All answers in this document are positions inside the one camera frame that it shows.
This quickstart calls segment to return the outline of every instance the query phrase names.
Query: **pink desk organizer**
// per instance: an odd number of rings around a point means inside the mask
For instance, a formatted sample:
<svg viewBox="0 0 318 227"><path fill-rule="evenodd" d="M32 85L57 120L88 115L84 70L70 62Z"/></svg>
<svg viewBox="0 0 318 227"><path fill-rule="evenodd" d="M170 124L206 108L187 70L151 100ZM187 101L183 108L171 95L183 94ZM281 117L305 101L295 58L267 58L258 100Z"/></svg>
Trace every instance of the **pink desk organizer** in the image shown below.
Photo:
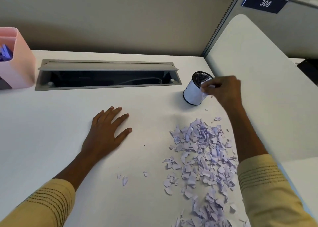
<svg viewBox="0 0 318 227"><path fill-rule="evenodd" d="M18 29L0 27L0 44L6 44L13 52L12 60L0 62L0 77L13 89L33 86L35 56Z"/></svg>

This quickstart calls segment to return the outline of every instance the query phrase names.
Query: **white desk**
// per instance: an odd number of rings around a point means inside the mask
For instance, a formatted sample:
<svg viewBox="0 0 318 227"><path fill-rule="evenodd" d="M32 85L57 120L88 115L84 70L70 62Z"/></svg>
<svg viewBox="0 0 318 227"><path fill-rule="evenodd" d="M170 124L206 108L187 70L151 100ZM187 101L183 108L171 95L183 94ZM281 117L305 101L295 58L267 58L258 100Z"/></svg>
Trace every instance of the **white desk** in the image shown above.
<svg viewBox="0 0 318 227"><path fill-rule="evenodd" d="M203 57L123 55L80 52L34 51L37 68L42 59L127 60L173 62L179 69L182 85L128 87L60 91L34 91L34 87L0 92L0 219L34 190L67 166L80 151L93 116L110 106L130 113L118 131L132 127L133 132L107 158L100 161L76 193L74 209L66 221L70 226L171 226L182 209L185 217L191 201L174 188L164 192L162 182L173 172L162 161L181 153L169 149L173 138L169 130L175 125L189 125L196 118L218 124L229 139L234 139L224 109L215 98L207 97L200 106L187 104L182 91L195 71L211 70ZM117 173L128 177L122 187ZM203 198L207 190L197 184L195 192ZM245 218L239 188L229 191L229 203L236 202L237 214L226 216L237 221Z"/></svg>

